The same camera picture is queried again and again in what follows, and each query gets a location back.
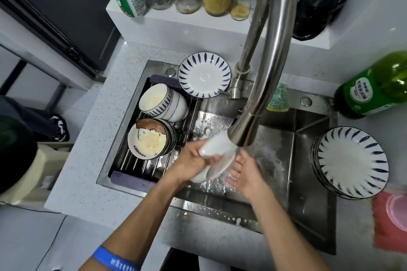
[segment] person's left hand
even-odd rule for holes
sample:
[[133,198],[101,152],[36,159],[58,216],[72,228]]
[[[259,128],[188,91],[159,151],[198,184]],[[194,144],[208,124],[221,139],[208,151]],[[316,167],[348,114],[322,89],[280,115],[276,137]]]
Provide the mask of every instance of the person's left hand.
[[188,142],[165,175],[174,177],[177,182],[182,184],[191,180],[206,166],[219,161],[221,159],[220,155],[215,155],[211,158],[203,158],[199,155],[199,149],[201,149],[207,140]]

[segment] sponge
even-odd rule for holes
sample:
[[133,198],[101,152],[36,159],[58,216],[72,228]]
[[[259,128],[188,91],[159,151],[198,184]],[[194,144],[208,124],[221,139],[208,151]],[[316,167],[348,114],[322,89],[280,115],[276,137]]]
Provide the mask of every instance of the sponge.
[[287,98],[287,85],[285,83],[278,83],[274,91],[272,100],[267,106],[267,110],[271,112],[286,112],[290,108]]

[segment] kitchen sink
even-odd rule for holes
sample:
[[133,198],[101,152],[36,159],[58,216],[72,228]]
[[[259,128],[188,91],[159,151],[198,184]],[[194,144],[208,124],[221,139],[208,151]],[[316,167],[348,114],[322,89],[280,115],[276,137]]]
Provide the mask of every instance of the kitchen sink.
[[[169,77],[177,70],[176,65],[147,62],[98,184],[144,197],[175,161],[185,143],[226,130],[239,115],[251,91],[252,82],[247,82],[242,100],[231,101],[222,94],[211,99],[196,99],[181,89],[176,75]],[[127,133],[136,120],[148,117],[138,109],[138,100],[155,83],[178,89],[187,100],[189,113],[186,119],[173,124],[177,132],[175,149],[145,161],[131,154]],[[327,97],[291,89],[287,90],[287,96],[290,109],[266,111],[261,116],[256,139],[247,151],[256,159],[267,184],[298,230],[318,250],[335,254],[336,197],[313,175],[309,152],[320,134],[337,125],[337,114]],[[171,206],[261,233],[251,205],[225,182],[227,175],[225,172],[201,184],[190,182],[176,194]]]

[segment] pink lid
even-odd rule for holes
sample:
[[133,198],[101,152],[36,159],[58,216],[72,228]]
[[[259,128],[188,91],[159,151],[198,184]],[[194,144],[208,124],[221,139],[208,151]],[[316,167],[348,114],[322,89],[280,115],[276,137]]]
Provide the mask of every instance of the pink lid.
[[407,196],[390,196],[386,203],[386,211],[392,223],[407,232]]

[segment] faucet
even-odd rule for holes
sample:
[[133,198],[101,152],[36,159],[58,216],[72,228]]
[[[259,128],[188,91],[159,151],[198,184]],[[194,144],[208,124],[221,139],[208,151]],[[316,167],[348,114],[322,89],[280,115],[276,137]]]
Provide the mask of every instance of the faucet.
[[230,141],[239,147],[251,145],[261,114],[269,104],[280,80],[293,34],[297,0],[258,0],[240,60],[235,65],[228,89],[229,99],[240,99],[250,71],[250,60],[267,18],[267,33],[256,80],[246,106],[227,130]]

